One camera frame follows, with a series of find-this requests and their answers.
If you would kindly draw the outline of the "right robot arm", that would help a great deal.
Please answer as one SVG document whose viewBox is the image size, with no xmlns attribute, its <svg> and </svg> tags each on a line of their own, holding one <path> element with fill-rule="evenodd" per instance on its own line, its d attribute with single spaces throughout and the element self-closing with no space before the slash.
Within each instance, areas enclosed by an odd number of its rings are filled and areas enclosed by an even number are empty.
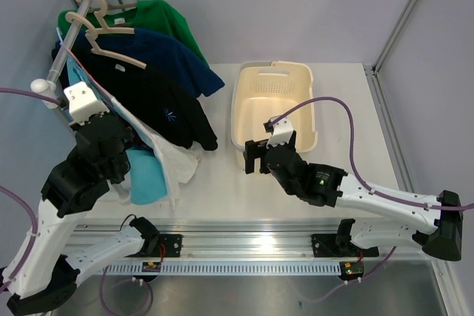
<svg viewBox="0 0 474 316">
<path fill-rule="evenodd" d="M 296 152 L 296 137 L 272 146 L 267 141 L 247 141 L 244 170 L 271 174 L 287 195 L 312 206 L 364 210 L 387 219 L 380 226 L 347 218 L 335 236 L 336 249 L 351 255 L 357 249 L 410 246 L 430 257 L 460 261 L 463 214 L 458 194 L 444 190 L 438 195 L 412 194 L 380 186 L 368 187 L 354 174 L 326 164 L 304 161 Z"/>
</svg>

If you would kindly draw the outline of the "white red print t shirt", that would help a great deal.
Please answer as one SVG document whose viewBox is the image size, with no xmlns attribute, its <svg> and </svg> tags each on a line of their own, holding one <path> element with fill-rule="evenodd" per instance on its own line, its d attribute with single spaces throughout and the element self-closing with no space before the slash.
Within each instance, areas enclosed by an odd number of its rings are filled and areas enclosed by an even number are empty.
<svg viewBox="0 0 474 316">
<path fill-rule="evenodd" d="M 185 149 L 170 143 L 126 109 L 116 98 L 111 99 L 114 111 L 136 132 L 146 149 L 129 149 L 131 186 L 165 186 L 167 194 L 176 201 L 180 186 L 190 182 L 195 175 L 204 150 L 197 142 Z"/>
</svg>

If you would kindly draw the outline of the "pink wire hanger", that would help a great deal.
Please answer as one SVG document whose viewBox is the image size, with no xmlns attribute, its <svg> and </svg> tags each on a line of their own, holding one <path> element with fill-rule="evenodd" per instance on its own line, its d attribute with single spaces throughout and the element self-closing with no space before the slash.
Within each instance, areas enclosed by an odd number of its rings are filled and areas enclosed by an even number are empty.
<svg viewBox="0 0 474 316">
<path fill-rule="evenodd" d="M 67 69 L 68 87 L 78 84 L 79 82 L 84 82 L 92 89 L 99 100 L 106 102 L 107 104 L 110 103 L 110 94 L 94 80 L 88 71 L 86 71 L 85 67 L 75 57 L 71 50 L 67 50 L 65 66 Z"/>
</svg>

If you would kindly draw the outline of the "light blue t shirt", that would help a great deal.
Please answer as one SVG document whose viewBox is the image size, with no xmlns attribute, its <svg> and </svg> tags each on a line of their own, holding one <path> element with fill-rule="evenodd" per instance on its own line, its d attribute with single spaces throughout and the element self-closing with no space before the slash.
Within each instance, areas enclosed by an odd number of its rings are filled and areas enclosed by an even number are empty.
<svg viewBox="0 0 474 316">
<path fill-rule="evenodd" d="M 135 205 L 152 204 L 172 193 L 163 165 L 159 144 L 163 141 L 134 116 L 112 94 L 108 93 L 73 56 L 67 57 L 69 87 L 63 89 L 69 101 L 68 113 L 77 124 L 84 125 L 92 115 L 114 112 L 136 131 L 145 148 L 127 150 L 130 162 L 130 200 Z"/>
</svg>

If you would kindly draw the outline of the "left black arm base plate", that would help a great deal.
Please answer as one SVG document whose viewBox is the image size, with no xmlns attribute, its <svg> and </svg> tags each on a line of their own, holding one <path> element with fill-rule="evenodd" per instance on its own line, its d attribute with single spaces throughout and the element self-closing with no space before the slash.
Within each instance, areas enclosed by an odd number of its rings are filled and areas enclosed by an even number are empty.
<svg viewBox="0 0 474 316">
<path fill-rule="evenodd" d="M 157 247 L 151 252 L 150 257 L 158 258 L 164 251 L 164 258 L 180 258 L 183 236 L 181 234 L 160 234 Z"/>
</svg>

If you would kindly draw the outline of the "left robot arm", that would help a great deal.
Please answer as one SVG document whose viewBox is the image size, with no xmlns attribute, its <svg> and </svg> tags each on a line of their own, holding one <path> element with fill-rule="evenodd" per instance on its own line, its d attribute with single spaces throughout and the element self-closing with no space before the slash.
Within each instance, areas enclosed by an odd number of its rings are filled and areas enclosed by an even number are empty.
<svg viewBox="0 0 474 316">
<path fill-rule="evenodd" d="M 56 165 L 41 189 L 38 212 L 19 253 L 1 271 L 13 315 L 53 311 L 69 300 L 90 276 L 131 255 L 148 257 L 160 233 L 146 218 L 134 218 L 115 235 L 66 255 L 64 247 L 78 224 L 111 184 L 130 170 L 126 150 L 132 133 L 112 113 L 92 115 L 75 126 L 76 145 Z"/>
</svg>

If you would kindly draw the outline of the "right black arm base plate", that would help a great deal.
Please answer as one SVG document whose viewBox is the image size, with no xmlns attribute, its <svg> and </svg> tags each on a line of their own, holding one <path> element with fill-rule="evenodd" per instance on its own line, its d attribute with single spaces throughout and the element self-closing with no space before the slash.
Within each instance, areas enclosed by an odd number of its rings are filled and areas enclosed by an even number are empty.
<svg viewBox="0 0 474 316">
<path fill-rule="evenodd" d="M 315 258 L 375 258 L 380 255 L 377 247 L 361 249 L 351 242 L 339 246 L 336 234 L 313 234 L 311 246 Z"/>
</svg>

